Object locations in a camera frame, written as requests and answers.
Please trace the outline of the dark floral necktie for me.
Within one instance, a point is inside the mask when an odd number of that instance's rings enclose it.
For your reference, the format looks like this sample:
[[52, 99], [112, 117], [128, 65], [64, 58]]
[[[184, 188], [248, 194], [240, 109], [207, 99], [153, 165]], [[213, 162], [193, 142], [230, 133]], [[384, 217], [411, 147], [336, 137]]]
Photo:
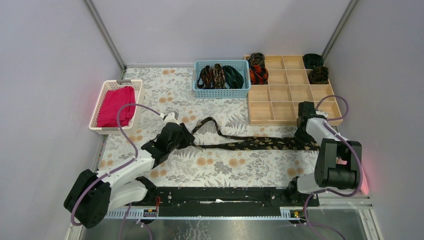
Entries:
[[224, 137], [235, 142], [220, 144], [195, 144], [191, 145], [202, 149], [221, 149], [227, 151], [262, 151], [262, 150], [293, 150], [293, 151], [319, 151], [319, 144], [310, 139], [309, 141], [301, 140], [295, 136], [292, 137], [264, 137], [264, 136], [235, 136], [226, 135], [221, 132], [217, 121], [213, 117], [207, 117], [200, 121], [190, 132], [193, 136], [206, 123], [213, 122], [216, 133], [220, 137]]

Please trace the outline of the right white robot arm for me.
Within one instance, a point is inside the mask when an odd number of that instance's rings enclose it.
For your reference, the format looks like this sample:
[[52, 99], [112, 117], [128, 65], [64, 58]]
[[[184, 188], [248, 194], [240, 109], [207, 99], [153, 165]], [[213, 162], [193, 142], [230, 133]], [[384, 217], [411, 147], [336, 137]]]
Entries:
[[362, 145], [336, 132], [329, 125], [329, 119], [318, 113], [313, 102], [299, 103], [296, 123], [295, 139], [303, 145], [318, 144], [318, 156], [313, 173], [290, 181], [287, 201], [299, 206], [307, 199], [307, 194], [332, 192], [343, 197], [356, 195], [364, 179]]

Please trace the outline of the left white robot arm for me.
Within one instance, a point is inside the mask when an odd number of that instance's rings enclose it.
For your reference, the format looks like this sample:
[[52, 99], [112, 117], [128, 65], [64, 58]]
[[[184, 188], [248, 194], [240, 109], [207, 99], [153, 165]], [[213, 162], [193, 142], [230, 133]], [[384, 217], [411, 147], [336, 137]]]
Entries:
[[98, 172], [82, 171], [63, 203], [71, 214], [71, 224], [90, 229], [118, 207], [132, 202], [144, 206], [152, 204], [154, 190], [137, 177], [165, 162], [172, 151], [191, 146], [194, 140], [183, 123], [169, 122], [156, 138], [143, 144], [125, 163]]

